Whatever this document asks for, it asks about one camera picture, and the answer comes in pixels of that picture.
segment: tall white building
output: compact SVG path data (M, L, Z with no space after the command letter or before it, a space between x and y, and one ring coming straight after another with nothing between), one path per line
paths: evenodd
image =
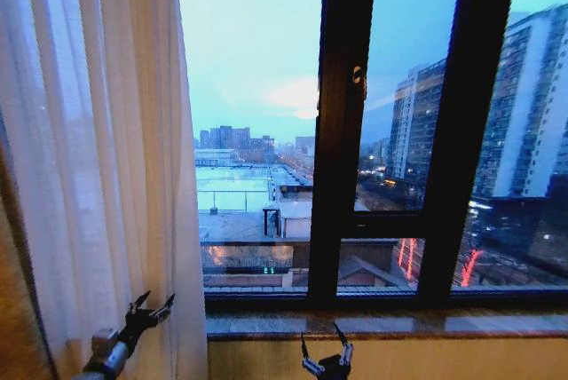
M474 194L546 195L568 120L567 19L565 4L507 28Z

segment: white curtain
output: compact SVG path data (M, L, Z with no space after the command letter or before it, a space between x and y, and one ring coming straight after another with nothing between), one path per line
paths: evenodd
M207 378L178 0L0 0L0 108L61 378L147 289L126 378Z

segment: cloudy sky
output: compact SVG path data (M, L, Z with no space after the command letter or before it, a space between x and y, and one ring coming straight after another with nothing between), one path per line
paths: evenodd
M537 12L568 0L513 0ZM455 0L374 0L362 139L387 137L408 69L446 55ZM193 130L251 128L278 141L314 134L321 0L180 0Z

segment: marble window sill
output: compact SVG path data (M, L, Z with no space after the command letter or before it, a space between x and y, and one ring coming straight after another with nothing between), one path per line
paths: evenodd
M568 311L282 312L208 314L210 341L336 338L333 322L351 339L568 338Z

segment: window frame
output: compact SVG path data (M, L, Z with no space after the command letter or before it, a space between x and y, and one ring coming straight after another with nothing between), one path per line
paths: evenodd
M373 0L322 0L308 293L206 293L208 311L566 306L564 287L452 289L509 4L456 0L422 210L363 212L353 206ZM472 65L475 80L469 79ZM355 67L362 73L358 83ZM456 146L454 136L468 145ZM447 159L459 160L459 169ZM337 296L344 237L424 239L417 290Z

